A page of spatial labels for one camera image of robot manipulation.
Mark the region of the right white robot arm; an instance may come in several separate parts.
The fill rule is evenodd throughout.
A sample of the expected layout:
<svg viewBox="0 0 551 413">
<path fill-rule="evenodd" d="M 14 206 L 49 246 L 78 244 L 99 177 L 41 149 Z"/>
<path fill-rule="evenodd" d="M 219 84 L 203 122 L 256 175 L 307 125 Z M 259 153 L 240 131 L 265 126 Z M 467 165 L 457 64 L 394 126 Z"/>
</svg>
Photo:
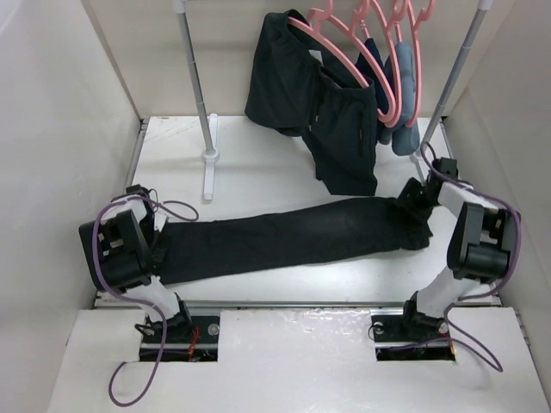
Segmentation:
<svg viewBox="0 0 551 413">
<path fill-rule="evenodd" d="M 504 201 L 460 182 L 457 161 L 447 157 L 434 159 L 425 183 L 411 179 L 400 196 L 417 208 L 445 207 L 456 218 L 444 270 L 405 302 L 398 317 L 407 338 L 443 334 L 451 305 L 483 298 L 473 290 L 501 287 L 511 278 L 522 240 L 521 216 Z"/>
</svg>

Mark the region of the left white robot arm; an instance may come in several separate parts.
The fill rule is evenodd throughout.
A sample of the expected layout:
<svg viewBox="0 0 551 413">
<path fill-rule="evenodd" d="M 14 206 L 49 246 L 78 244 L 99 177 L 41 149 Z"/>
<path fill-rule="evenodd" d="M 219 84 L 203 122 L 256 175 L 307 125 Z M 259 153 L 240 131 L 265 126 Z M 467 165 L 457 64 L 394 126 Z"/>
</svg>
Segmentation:
<svg viewBox="0 0 551 413">
<path fill-rule="evenodd" d="M 78 227 L 90 278 L 103 293 L 145 311 L 145 322 L 134 328 L 147 342 L 183 341 L 199 333 L 189 309 L 177 293 L 169 291 L 158 274 L 166 256 L 162 229 L 167 220 L 156 212 L 158 202 L 141 185 L 126 188 L 111 207 Z"/>
</svg>

